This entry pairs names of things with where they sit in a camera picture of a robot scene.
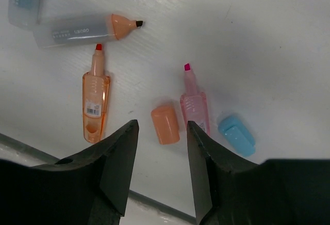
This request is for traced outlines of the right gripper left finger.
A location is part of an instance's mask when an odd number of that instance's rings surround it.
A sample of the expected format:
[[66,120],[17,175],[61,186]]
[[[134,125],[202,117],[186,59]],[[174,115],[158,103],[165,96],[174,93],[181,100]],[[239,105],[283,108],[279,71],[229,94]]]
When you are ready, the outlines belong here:
[[54,164],[1,161],[1,224],[119,224],[138,144],[131,120]]

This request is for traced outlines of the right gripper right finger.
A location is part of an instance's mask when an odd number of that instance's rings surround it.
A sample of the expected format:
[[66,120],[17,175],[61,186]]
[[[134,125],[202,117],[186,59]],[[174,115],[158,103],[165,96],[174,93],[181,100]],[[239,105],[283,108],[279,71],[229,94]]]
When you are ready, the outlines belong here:
[[255,164],[187,125],[197,224],[329,224],[329,160]]

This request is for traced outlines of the blue eraser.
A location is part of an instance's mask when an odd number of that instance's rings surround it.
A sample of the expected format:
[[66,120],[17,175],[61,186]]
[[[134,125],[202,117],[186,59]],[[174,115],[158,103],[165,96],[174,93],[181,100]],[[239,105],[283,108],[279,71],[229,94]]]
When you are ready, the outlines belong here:
[[243,157],[249,157],[255,153],[255,139],[238,117],[229,116],[223,119],[218,125],[218,131],[236,153]]

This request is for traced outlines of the orange highlighter cap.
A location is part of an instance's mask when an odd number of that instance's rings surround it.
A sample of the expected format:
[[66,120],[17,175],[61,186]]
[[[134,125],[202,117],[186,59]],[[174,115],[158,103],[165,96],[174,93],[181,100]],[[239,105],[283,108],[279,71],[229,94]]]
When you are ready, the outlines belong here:
[[161,105],[153,109],[151,117],[161,145],[174,144],[180,140],[178,120],[171,104]]

